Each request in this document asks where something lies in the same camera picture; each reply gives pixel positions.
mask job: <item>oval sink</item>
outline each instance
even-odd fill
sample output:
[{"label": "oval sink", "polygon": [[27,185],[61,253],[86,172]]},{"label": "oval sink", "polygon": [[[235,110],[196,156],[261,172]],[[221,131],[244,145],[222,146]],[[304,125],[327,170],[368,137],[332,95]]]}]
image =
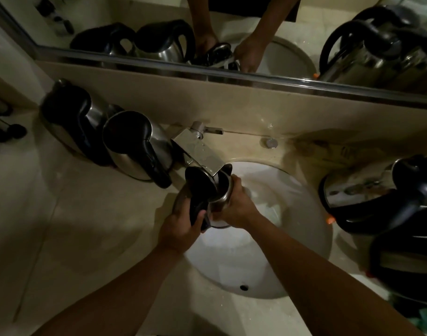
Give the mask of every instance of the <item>oval sink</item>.
[{"label": "oval sink", "polygon": [[[332,228],[319,200],[294,177],[277,168],[233,162],[257,209],[306,247],[328,258]],[[286,296],[265,255],[245,230],[210,228],[185,254],[201,274],[235,294],[254,298]]]},{"label": "oval sink", "polygon": [[[246,38],[232,38],[225,40],[232,46],[232,51]],[[312,79],[316,73],[316,67],[311,58],[295,44],[274,38],[266,47],[257,73],[274,75],[279,77],[291,77],[299,79]]]}]

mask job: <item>countertop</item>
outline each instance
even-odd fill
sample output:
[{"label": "countertop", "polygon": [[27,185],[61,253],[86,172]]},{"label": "countertop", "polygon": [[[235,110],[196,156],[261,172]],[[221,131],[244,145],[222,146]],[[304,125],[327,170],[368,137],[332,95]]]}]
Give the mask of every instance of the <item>countertop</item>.
[{"label": "countertop", "polygon": [[[246,160],[276,166],[316,191],[331,169],[374,151],[343,158],[341,146],[326,148],[279,139],[269,150],[260,136],[205,135],[205,143],[225,161]],[[143,259],[157,241],[165,217],[184,180],[160,189],[116,169],[71,158],[64,186],[45,233],[17,315],[18,334],[34,329],[76,300],[100,288]],[[349,236],[337,226],[329,260],[374,289],[364,276],[364,250],[370,240]],[[310,335],[289,297],[261,300],[230,294],[204,278],[186,260],[171,272],[139,335]]]}]

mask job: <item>faucet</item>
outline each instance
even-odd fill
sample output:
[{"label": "faucet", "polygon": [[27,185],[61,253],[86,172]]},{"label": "faucet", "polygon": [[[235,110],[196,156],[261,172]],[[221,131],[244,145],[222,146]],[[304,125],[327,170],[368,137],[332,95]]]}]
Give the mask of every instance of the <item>faucet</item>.
[{"label": "faucet", "polygon": [[195,121],[189,129],[184,128],[171,140],[182,150],[186,166],[195,162],[214,177],[225,163],[202,141],[204,133],[223,134],[224,131]]}]

